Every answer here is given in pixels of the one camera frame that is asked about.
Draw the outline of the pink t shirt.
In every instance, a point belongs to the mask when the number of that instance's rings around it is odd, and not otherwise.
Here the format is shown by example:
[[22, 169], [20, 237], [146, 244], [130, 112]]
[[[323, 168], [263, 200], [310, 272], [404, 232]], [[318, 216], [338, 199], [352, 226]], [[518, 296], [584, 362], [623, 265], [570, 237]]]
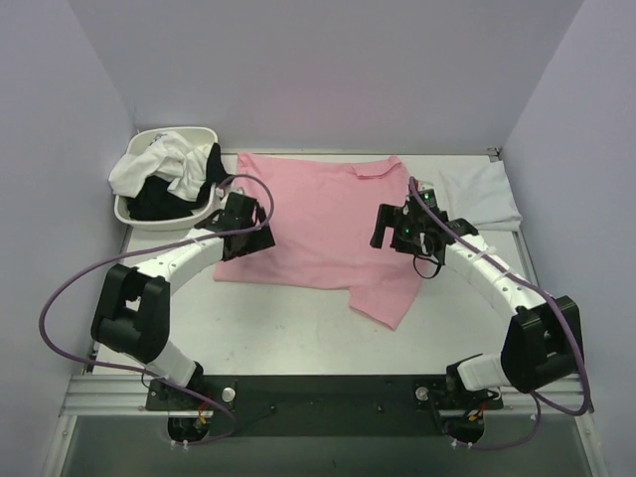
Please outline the pink t shirt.
[[218, 264], [216, 281], [346, 289], [352, 309], [398, 327], [420, 278], [406, 255], [370, 245], [379, 206], [405, 199], [409, 173], [398, 157], [328, 163], [241, 153], [237, 172], [237, 186], [274, 204], [275, 245]]

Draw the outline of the white plastic basket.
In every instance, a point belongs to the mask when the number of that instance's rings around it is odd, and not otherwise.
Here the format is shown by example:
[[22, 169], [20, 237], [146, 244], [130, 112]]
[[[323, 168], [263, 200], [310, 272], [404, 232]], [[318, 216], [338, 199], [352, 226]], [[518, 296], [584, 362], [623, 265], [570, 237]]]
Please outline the white plastic basket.
[[228, 177], [216, 131], [203, 126], [150, 129], [130, 139], [110, 173], [115, 217], [136, 229], [187, 230], [213, 210]]

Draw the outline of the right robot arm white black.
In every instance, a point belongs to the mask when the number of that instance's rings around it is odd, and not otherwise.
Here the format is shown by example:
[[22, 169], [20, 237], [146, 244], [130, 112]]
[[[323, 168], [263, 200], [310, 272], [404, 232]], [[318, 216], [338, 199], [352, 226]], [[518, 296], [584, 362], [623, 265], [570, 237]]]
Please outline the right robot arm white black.
[[460, 390], [512, 387], [529, 394], [583, 367], [575, 302], [554, 298], [515, 272], [471, 223], [449, 219], [433, 190], [412, 190], [401, 206], [381, 204], [371, 247], [382, 247], [387, 230], [395, 251], [453, 270], [508, 327], [500, 353], [448, 367], [448, 378]]

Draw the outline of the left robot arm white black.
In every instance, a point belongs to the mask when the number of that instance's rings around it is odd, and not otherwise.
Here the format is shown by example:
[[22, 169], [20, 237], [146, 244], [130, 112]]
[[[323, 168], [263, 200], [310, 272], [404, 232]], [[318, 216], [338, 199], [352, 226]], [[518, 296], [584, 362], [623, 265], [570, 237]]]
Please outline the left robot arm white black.
[[123, 354], [170, 383], [169, 398], [181, 408], [203, 399], [203, 368], [170, 341], [171, 298], [213, 264], [275, 245], [258, 200], [231, 192], [222, 207], [195, 225], [186, 244], [134, 266], [106, 274], [91, 324], [97, 343]]

